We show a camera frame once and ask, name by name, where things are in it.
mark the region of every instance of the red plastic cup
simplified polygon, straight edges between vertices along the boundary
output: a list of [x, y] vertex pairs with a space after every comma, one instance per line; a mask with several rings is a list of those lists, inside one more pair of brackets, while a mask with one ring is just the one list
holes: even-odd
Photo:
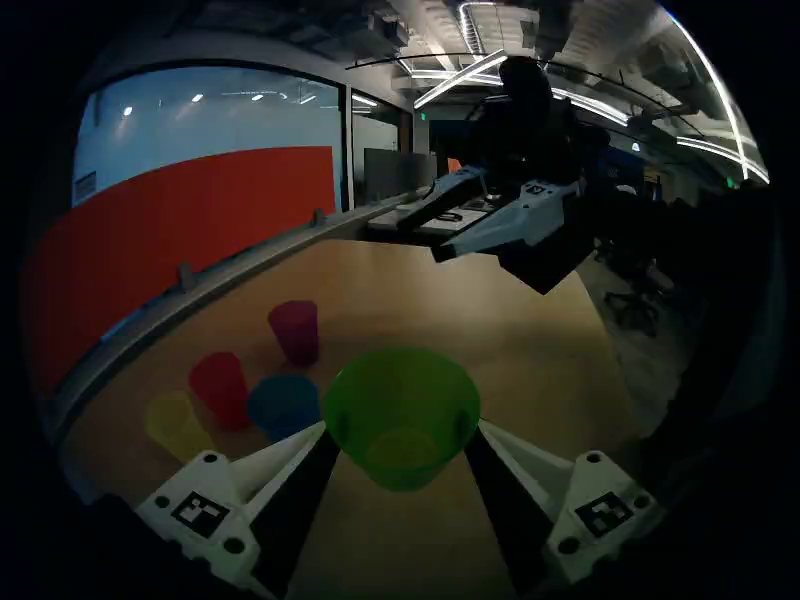
[[310, 300], [290, 300], [273, 308], [268, 319], [290, 363], [308, 367], [317, 362], [319, 334], [316, 304]]
[[214, 413], [220, 429], [237, 431], [250, 424], [242, 363], [232, 352], [206, 356], [189, 373], [189, 385]]

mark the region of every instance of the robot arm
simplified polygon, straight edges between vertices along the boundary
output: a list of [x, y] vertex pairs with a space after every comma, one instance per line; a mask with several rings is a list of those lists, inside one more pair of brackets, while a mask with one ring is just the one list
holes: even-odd
[[[464, 452], [519, 595], [586, 577], [663, 514], [601, 452], [570, 462], [486, 420]], [[338, 453], [323, 423], [238, 461], [204, 452], [137, 513], [218, 578], [284, 598]]]

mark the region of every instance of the window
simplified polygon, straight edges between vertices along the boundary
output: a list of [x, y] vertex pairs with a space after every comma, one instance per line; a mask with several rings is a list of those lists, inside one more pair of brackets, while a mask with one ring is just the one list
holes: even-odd
[[[342, 119], [337, 87], [239, 67], [136, 75], [92, 94], [75, 151], [73, 206], [121, 181], [202, 156], [329, 146], [342, 210]], [[94, 173], [94, 189], [87, 192]]]

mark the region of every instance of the office floor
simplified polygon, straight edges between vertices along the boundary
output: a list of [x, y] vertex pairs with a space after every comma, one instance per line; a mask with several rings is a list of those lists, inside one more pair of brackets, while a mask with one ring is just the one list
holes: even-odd
[[630, 292], [630, 286], [605, 264], [595, 261], [594, 253], [578, 266], [577, 272], [603, 319], [636, 415], [644, 433], [649, 434], [666, 414], [694, 353], [697, 333], [677, 314], [658, 304], [654, 304], [659, 312], [655, 338], [620, 327], [603, 296], [606, 292]]

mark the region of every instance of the red wall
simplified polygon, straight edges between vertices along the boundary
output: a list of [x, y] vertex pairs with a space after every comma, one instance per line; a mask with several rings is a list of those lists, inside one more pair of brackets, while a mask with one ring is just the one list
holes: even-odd
[[335, 210], [329, 147], [232, 152], [99, 192], [50, 229], [22, 273], [21, 325], [37, 391], [52, 392], [113, 325], [178, 281]]

